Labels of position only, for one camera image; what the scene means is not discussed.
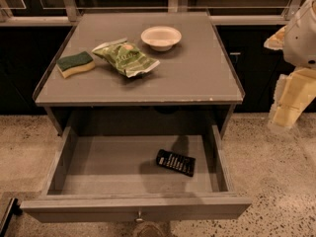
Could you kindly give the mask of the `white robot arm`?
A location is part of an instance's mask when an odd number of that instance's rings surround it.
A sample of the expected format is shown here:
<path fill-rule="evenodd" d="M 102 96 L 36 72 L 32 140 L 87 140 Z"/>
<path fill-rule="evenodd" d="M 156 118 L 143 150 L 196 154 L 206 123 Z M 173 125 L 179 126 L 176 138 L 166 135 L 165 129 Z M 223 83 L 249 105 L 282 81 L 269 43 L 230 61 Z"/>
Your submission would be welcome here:
<path fill-rule="evenodd" d="M 288 24 L 266 39 L 264 47 L 281 50 L 283 59 L 294 66 L 289 75 L 276 81 L 269 129 L 291 129 L 316 99 L 316 0 L 306 0 Z"/>

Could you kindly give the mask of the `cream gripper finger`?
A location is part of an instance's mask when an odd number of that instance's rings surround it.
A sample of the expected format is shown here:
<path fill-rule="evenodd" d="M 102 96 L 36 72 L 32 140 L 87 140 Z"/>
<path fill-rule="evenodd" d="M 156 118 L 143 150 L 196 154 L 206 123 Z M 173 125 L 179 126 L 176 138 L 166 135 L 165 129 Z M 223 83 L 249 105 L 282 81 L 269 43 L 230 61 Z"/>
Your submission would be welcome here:
<path fill-rule="evenodd" d="M 283 50 L 286 27 L 280 28 L 264 42 L 264 47 L 271 50 Z"/>
<path fill-rule="evenodd" d="M 289 75 L 281 74 L 269 113 L 269 129 L 291 129 L 315 98 L 315 69 L 296 67 Z"/>

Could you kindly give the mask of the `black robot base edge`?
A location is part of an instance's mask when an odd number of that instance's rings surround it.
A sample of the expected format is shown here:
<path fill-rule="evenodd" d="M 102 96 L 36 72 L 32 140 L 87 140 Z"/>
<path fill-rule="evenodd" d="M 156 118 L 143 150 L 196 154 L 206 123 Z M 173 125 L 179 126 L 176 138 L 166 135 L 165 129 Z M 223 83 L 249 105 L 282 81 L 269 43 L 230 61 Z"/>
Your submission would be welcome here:
<path fill-rule="evenodd" d="M 20 216 L 22 214 L 23 211 L 20 207 L 19 200 L 15 197 L 10 198 L 0 222 L 0 237 L 5 237 L 12 216 Z"/>

